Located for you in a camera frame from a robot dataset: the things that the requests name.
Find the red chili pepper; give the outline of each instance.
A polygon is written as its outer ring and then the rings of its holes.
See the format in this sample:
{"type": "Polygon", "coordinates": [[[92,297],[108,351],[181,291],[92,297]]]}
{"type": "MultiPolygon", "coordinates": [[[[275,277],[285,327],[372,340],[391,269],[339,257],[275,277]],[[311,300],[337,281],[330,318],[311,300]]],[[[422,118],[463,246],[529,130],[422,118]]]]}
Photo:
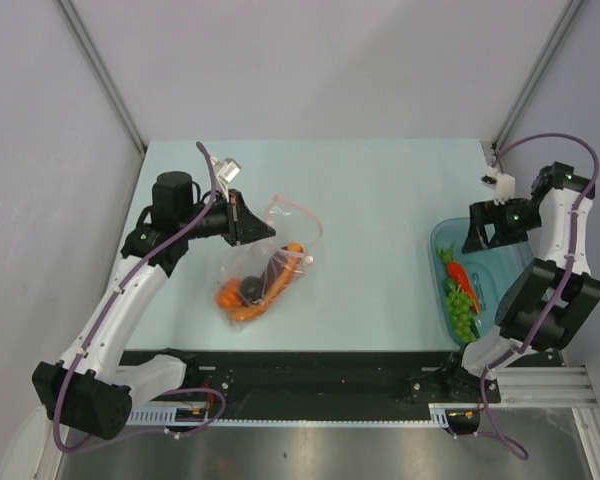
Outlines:
{"type": "Polygon", "coordinates": [[[467,295],[469,295],[471,300],[473,300],[473,309],[479,314],[480,302],[478,301],[476,292],[471,288],[471,283],[469,282],[469,277],[467,276],[464,267],[458,262],[449,262],[447,264],[447,275],[449,275],[449,277],[452,278],[467,295]]]}

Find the dark round fruit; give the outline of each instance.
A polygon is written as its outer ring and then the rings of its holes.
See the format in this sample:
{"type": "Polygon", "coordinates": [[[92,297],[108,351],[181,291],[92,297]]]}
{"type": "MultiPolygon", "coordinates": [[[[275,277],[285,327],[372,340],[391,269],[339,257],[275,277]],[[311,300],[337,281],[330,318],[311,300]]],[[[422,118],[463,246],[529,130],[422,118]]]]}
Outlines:
{"type": "Polygon", "coordinates": [[[258,277],[245,277],[240,282],[238,293],[248,303],[259,303],[264,296],[264,283],[258,277]]]}

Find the teal bin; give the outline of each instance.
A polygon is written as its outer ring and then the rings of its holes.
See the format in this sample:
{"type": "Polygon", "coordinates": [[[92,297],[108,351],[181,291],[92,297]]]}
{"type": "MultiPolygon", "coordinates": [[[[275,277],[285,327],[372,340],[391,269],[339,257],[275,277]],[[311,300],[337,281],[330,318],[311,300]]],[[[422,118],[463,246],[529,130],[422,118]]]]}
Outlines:
{"type": "Polygon", "coordinates": [[[447,278],[444,264],[436,254],[437,248],[448,249],[454,244],[453,259],[460,263],[469,277],[469,282],[480,301],[481,313],[476,317],[476,327],[484,336],[495,324],[496,310],[509,287],[533,259],[529,243],[462,253],[462,245],[469,231],[468,218],[454,218],[439,223],[431,232],[429,254],[433,261],[434,278],[438,301],[442,307],[447,330],[454,342],[464,346],[465,342],[454,332],[446,305],[447,294],[443,281],[447,278]]]}

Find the green vegetable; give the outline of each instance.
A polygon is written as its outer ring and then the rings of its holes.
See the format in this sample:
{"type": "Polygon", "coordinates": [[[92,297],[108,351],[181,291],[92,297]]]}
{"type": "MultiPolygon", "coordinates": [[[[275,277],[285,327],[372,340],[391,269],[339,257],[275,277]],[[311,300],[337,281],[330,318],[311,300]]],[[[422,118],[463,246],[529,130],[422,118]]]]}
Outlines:
{"type": "Polygon", "coordinates": [[[444,288],[444,291],[448,294],[454,292],[457,286],[458,285],[453,278],[445,278],[442,282],[442,288],[444,288]]]}
{"type": "Polygon", "coordinates": [[[455,247],[455,242],[452,243],[451,246],[447,250],[445,250],[442,247],[437,248],[438,257],[440,257],[440,260],[442,260],[442,263],[444,263],[445,265],[448,265],[449,263],[453,262],[454,247],[455,247]]]}

